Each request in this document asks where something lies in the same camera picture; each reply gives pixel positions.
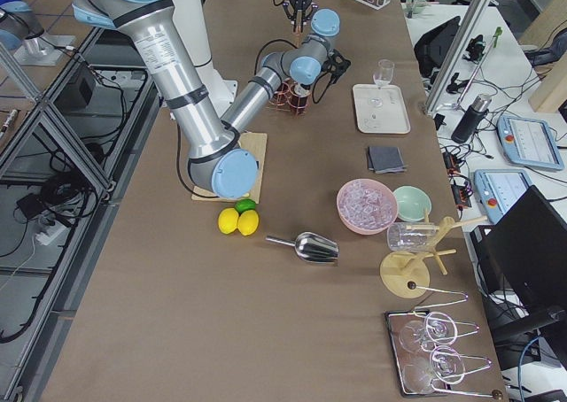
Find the copper wire bottle basket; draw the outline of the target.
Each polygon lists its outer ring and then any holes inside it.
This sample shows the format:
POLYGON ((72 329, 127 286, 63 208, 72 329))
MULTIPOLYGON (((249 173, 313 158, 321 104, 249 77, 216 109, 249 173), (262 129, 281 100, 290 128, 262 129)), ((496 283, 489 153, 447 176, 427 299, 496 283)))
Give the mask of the copper wire bottle basket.
POLYGON ((302 86, 292 78, 286 78, 268 102, 268 108, 301 116, 307 112, 312 97, 309 85, 302 86))

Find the clear wine glass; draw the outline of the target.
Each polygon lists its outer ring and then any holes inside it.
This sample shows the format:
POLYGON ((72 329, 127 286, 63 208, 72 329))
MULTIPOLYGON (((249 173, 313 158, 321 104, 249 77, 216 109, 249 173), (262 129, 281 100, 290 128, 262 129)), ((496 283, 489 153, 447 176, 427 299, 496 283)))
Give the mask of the clear wine glass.
POLYGON ((383 105, 380 90, 392 81, 394 67, 395 64, 389 59, 380 59, 377 62, 377 66, 372 74, 376 90, 373 97, 369 100, 372 106, 381 107, 383 105))

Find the cream rabbit serving tray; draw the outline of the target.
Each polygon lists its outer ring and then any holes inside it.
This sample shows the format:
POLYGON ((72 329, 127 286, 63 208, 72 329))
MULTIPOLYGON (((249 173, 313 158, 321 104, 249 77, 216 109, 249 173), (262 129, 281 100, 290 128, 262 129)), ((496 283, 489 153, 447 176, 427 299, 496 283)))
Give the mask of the cream rabbit serving tray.
POLYGON ((355 84, 353 101, 357 128, 362 133, 405 135, 410 132, 406 105, 398 86, 378 88, 373 84, 355 84))

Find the black equipment case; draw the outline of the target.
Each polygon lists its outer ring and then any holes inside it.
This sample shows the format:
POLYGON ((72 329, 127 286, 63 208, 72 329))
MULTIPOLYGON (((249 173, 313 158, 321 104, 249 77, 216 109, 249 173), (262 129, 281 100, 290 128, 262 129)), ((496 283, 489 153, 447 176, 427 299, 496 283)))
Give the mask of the black equipment case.
POLYGON ((461 17, 455 16, 421 36, 414 47, 419 72, 431 77, 440 68, 459 29, 461 17))

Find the wooden cutting board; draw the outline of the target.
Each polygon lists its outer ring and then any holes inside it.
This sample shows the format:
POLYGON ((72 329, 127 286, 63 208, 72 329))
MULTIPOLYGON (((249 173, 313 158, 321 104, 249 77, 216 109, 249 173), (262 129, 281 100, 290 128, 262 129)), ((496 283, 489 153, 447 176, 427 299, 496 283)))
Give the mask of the wooden cutting board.
POLYGON ((260 201, 260 190, 268 136, 246 132, 229 151, 206 163, 207 181, 191 196, 197 201, 230 201, 250 198, 260 201))

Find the folded grey cloth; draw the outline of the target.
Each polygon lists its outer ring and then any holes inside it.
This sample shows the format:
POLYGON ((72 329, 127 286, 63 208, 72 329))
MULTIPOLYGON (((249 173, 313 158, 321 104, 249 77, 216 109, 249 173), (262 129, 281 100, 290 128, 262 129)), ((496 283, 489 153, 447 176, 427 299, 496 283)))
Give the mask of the folded grey cloth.
POLYGON ((367 149, 368 169, 376 174, 402 173, 406 165, 398 147, 369 146, 367 149))

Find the green lime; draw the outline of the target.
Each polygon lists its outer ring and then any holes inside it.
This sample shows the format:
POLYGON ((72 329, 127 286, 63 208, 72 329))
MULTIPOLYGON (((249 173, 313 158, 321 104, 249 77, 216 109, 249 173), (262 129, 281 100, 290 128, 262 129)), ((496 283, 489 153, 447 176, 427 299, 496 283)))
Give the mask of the green lime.
POLYGON ((256 202, 250 198, 240 199, 236 201, 234 208, 239 214, 242 214, 247 211, 255 210, 256 202))

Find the yellow lemon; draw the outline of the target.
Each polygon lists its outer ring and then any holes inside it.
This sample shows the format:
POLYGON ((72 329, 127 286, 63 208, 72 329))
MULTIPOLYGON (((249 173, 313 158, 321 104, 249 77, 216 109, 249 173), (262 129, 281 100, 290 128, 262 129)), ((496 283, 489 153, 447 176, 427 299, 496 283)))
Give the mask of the yellow lemon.
POLYGON ((255 210, 247 210, 240 214, 237 229, 243 236, 250 236, 256 232, 260 223, 260 217, 255 210))
POLYGON ((223 209, 217 218, 217 227, 224 234, 228 235, 237 229, 239 213, 235 208, 223 209))

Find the glass jar on stand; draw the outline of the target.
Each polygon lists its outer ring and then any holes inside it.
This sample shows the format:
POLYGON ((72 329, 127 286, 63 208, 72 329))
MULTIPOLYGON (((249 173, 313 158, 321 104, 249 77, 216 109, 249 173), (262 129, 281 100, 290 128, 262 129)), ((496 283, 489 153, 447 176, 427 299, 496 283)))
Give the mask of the glass jar on stand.
POLYGON ((423 251, 436 232, 437 226, 431 223, 395 222, 387 229, 386 239, 392 251, 423 251))

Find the blue teach pendant far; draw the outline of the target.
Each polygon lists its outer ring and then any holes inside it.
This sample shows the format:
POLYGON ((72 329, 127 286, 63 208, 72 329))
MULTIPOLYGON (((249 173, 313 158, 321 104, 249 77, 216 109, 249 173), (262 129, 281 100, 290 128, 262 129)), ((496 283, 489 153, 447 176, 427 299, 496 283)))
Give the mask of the blue teach pendant far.
POLYGON ((502 115, 497 122, 497 134, 511 163, 555 171, 564 169, 546 121, 502 115))

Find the blue teach pendant near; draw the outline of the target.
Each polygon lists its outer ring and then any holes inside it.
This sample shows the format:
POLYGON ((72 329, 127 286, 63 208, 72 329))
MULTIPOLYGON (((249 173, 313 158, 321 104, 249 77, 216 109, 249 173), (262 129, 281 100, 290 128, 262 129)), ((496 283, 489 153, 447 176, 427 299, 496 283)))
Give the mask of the blue teach pendant near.
POLYGON ((489 222, 495 225, 532 185, 519 169, 478 169, 473 184, 489 222))

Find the wooden cup tree stand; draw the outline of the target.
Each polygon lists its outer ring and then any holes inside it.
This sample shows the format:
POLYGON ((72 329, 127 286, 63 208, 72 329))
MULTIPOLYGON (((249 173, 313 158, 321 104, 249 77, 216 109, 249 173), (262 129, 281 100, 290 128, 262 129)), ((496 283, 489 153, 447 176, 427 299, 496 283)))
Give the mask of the wooden cup tree stand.
POLYGON ((437 232, 429 240, 423 251, 392 251, 385 256, 380 264, 379 273, 384 286, 394 295, 401 298, 417 298, 429 289, 430 273, 425 260, 433 258, 439 266, 440 272, 447 275, 442 256, 456 253, 456 249, 439 251, 438 243, 454 228, 462 228, 465 225, 474 224, 487 220, 485 215, 469 219, 455 221, 451 217, 443 218, 438 224, 429 221, 426 213, 424 220, 411 223, 431 223, 437 226, 437 232))

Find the hanging wine glass upper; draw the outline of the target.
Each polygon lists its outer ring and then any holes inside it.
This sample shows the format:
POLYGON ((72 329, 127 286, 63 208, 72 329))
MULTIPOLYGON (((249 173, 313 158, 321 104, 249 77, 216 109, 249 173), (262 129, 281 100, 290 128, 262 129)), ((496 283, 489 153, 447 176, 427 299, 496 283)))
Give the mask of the hanging wine glass upper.
POLYGON ((441 345, 453 345, 459 338, 477 334, 479 326, 475 322, 455 321, 442 312, 418 313, 409 315, 407 322, 398 334, 399 342, 407 352, 431 352, 441 345))

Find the black glass holder tray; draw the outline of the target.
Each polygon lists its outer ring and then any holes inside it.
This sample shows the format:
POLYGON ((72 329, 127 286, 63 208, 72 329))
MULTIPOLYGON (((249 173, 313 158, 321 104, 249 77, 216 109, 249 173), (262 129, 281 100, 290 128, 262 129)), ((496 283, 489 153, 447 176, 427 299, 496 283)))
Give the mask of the black glass holder tray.
POLYGON ((467 396, 502 400, 500 390, 460 390, 465 378, 492 366, 486 357, 459 352, 455 345, 479 332, 474 322, 456 321, 429 310, 387 312, 386 329, 393 363, 406 398, 467 396))

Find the aluminium frame post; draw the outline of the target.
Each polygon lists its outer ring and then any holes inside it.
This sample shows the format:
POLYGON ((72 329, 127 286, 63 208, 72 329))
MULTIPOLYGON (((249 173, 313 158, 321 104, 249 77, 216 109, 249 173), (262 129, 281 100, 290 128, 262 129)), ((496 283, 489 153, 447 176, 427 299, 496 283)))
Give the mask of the aluminium frame post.
POLYGON ((449 83, 450 77, 454 72, 454 68, 460 61, 464 53, 472 33, 475 30, 479 20, 482 18, 484 10, 489 5, 490 0, 471 0, 468 10, 462 19, 459 29, 450 45, 448 53, 439 70, 437 78, 433 83, 429 96, 427 97, 423 110, 433 117, 436 108, 441 104, 441 98, 445 93, 445 88, 449 83))

